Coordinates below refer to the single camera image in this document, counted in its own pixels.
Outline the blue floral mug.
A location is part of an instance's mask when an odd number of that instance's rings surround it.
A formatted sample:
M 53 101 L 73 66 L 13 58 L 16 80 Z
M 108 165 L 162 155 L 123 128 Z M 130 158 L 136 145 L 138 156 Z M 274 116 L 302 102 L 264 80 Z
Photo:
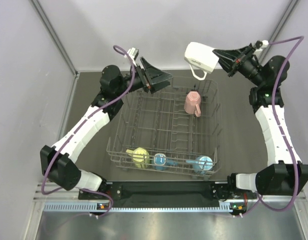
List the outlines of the blue floral mug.
M 154 169 L 158 171 L 164 171 L 168 167 L 177 167 L 178 163 L 170 158 L 167 158 L 167 156 L 163 153 L 157 153 L 154 155 L 152 163 L 154 165 Z

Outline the pink mug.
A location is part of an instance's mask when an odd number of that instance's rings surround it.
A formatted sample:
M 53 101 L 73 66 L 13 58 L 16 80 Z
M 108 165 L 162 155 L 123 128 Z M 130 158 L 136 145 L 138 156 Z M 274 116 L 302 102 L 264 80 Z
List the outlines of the pink mug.
M 184 110 L 187 114 L 201 116 L 201 95 L 197 91 L 190 91 L 185 99 Z

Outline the plain blue mug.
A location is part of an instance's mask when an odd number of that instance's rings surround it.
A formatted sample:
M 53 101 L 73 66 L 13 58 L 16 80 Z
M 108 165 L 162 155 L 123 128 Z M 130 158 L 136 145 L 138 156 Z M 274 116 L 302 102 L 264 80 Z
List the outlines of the plain blue mug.
M 186 160 L 186 163 L 192 165 L 193 171 L 199 175 L 204 175 L 213 168 L 213 160 L 204 155 L 197 157 L 195 160 Z

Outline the yellow mug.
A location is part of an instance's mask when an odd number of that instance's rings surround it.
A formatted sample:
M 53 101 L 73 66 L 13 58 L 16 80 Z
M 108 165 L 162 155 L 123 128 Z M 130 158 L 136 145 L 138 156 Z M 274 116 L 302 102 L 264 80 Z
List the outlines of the yellow mug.
M 138 147 L 134 150 L 126 149 L 126 153 L 131 157 L 134 165 L 139 169 L 146 169 L 150 163 L 150 155 L 144 148 Z

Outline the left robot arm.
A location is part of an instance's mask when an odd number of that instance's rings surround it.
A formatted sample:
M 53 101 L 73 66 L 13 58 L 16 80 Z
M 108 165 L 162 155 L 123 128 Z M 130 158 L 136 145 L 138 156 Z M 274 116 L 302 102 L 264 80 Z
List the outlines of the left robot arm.
M 132 64 L 126 75 L 116 65 L 108 65 L 102 70 L 100 92 L 83 117 L 62 139 L 41 149 L 44 179 L 67 191 L 85 189 L 97 199 L 105 196 L 106 180 L 93 172 L 78 169 L 75 162 L 95 134 L 118 114 L 123 106 L 123 96 L 140 89 L 153 94 L 170 85 L 172 74 L 152 66 L 143 57 L 140 62 Z

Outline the white mug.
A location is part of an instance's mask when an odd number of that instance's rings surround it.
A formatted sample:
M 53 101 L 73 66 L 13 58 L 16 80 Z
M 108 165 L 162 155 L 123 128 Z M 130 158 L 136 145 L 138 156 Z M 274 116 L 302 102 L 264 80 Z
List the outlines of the white mug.
M 189 64 L 192 75 L 199 81 L 205 80 L 216 68 L 219 57 L 214 54 L 214 48 L 198 42 L 190 42 L 185 50 L 184 59 Z M 204 76 L 198 76 L 193 68 L 203 71 Z

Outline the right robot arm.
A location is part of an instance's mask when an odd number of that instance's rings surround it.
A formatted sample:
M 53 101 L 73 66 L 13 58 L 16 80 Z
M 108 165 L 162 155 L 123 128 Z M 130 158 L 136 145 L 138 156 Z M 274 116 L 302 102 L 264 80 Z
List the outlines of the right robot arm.
M 260 195 L 298 195 L 308 182 L 308 164 L 303 164 L 293 148 L 284 117 L 284 102 L 280 85 L 287 78 L 289 61 L 273 56 L 261 65 L 256 56 L 263 43 L 234 50 L 214 49 L 221 67 L 228 76 L 242 74 L 255 86 L 249 93 L 249 103 L 258 120 L 267 150 L 267 167 L 257 173 L 233 173 L 227 192 L 239 198 L 246 191 Z

